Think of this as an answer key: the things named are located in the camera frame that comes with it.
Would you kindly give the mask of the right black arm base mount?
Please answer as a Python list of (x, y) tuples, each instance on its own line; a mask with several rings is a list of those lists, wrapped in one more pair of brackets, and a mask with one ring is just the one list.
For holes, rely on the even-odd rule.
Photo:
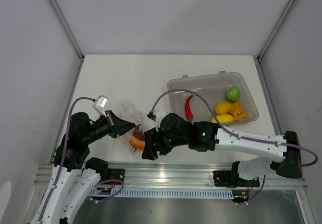
[(237, 187), (259, 187), (260, 181), (256, 177), (252, 180), (245, 180), (232, 171), (217, 170), (213, 172), (214, 185), (216, 187), (237, 188)]

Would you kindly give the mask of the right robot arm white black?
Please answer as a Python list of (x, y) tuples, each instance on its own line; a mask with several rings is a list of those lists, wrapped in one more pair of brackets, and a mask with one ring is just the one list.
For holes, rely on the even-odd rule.
[(298, 138), (293, 131), (284, 135), (256, 135), (217, 123), (191, 123), (177, 114), (164, 112), (149, 113), (143, 122), (147, 128), (141, 155), (144, 160), (154, 161), (173, 148), (186, 145), (198, 152), (232, 151), (254, 155), (252, 160), (232, 164), (229, 178), (237, 186), (272, 172), (288, 179), (302, 178)]

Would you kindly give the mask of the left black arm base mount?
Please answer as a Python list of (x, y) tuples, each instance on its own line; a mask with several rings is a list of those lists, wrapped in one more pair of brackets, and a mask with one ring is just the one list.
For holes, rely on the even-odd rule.
[(125, 169), (109, 169), (108, 172), (108, 180), (111, 180), (110, 184), (112, 185), (112, 188), (115, 186), (121, 186), (121, 183), (117, 182), (124, 181), (125, 178)]

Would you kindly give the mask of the clear zip top bag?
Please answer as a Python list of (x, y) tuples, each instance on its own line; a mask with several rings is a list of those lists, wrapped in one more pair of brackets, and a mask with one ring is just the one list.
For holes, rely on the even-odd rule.
[(132, 155), (141, 155), (145, 148), (143, 117), (144, 113), (130, 98), (123, 99), (117, 106), (116, 115), (130, 124), (130, 129), (119, 139)]

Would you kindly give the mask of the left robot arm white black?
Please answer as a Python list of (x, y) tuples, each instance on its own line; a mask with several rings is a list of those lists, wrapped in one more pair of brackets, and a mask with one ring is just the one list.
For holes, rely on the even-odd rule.
[(66, 133), (56, 149), (52, 174), (44, 197), (31, 223), (73, 223), (90, 191), (109, 179), (108, 162), (87, 160), (89, 145), (105, 136), (118, 138), (135, 128), (135, 124), (106, 111), (96, 121), (78, 112), (67, 122)]

